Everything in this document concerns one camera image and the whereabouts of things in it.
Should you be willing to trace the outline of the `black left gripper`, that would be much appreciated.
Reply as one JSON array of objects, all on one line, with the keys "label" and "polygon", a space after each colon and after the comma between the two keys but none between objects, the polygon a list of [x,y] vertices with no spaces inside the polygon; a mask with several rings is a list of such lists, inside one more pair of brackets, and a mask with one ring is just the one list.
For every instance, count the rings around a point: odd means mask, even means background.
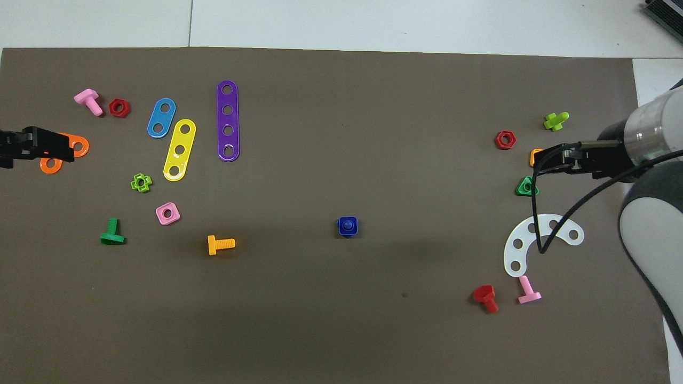
[{"label": "black left gripper", "polygon": [[37,126],[28,126],[22,132],[1,131],[1,168],[12,169],[16,159],[34,158],[73,162],[75,151],[67,136]]}]

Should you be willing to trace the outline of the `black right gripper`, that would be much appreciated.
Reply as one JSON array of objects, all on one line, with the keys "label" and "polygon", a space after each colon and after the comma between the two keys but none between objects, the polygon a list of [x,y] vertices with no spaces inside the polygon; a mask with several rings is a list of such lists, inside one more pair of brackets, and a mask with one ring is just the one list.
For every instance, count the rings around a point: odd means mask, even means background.
[{"label": "black right gripper", "polygon": [[627,153],[624,143],[626,121],[605,128],[593,141],[581,143],[561,143],[534,153],[538,174],[576,173],[579,171],[573,158],[554,158],[566,150],[580,148],[586,153],[589,170],[594,179],[616,177],[631,170],[635,164]]}]

